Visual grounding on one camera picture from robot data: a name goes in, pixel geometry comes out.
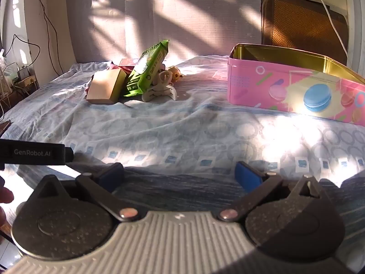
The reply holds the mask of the person's left hand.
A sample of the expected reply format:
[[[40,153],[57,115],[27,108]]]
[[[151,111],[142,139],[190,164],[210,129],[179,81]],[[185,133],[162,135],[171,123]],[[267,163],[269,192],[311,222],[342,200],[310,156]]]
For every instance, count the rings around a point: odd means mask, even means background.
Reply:
[[[0,204],[11,203],[14,200],[13,193],[6,187],[4,187],[5,180],[0,177]],[[2,227],[6,222],[6,214],[4,209],[0,207],[0,227]]]

